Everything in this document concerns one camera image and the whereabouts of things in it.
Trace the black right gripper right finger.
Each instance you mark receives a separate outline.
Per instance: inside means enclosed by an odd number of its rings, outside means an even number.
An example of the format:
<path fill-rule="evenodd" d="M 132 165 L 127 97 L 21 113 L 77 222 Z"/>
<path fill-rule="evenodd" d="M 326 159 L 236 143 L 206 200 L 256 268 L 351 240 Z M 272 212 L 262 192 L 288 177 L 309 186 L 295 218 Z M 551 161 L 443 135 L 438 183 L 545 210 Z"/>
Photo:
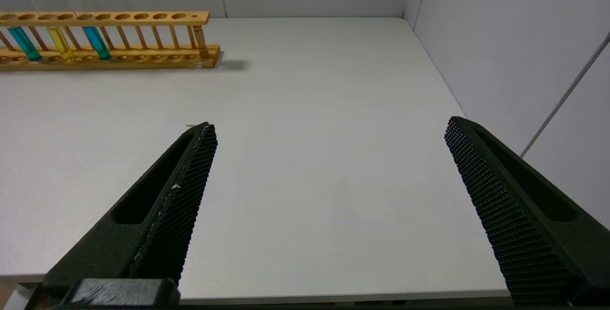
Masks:
<path fill-rule="evenodd" d="M 444 140 L 513 304 L 607 310 L 609 230 L 481 125 L 453 116 Z"/>

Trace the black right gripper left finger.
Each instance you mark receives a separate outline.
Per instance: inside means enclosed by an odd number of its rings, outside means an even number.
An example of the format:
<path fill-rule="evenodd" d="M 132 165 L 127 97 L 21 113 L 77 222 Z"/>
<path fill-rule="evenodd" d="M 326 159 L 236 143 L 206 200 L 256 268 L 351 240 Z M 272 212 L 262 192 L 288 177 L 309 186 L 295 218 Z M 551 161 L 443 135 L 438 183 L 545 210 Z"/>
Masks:
<path fill-rule="evenodd" d="M 29 310 L 172 310 L 218 140 L 183 132 L 44 275 Z"/>

